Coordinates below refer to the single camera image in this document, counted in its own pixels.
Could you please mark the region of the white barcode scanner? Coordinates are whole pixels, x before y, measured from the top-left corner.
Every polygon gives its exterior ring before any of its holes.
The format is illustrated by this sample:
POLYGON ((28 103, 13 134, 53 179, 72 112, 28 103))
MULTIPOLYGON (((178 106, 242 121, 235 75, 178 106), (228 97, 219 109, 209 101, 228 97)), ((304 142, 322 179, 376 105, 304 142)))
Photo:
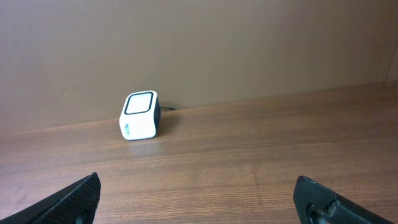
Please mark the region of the white barcode scanner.
POLYGON ((154 138, 161 117, 156 91, 131 93, 125 100, 119 117, 119 126, 124 139, 135 141, 154 138))

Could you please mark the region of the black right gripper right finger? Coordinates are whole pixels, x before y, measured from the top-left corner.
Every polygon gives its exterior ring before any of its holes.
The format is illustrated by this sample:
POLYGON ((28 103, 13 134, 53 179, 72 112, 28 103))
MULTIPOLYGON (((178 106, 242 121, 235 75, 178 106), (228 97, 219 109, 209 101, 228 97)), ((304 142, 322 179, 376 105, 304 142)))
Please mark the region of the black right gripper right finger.
POLYGON ((296 181, 293 199, 301 224, 392 224, 303 175, 296 181))

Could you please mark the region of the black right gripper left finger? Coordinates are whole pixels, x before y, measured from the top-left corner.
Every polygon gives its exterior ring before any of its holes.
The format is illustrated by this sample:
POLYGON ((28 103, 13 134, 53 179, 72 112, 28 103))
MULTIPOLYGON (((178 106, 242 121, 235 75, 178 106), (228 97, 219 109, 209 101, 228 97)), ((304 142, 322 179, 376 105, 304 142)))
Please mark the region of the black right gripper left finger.
POLYGON ((100 201, 96 172, 1 220, 1 224, 92 224, 100 201))

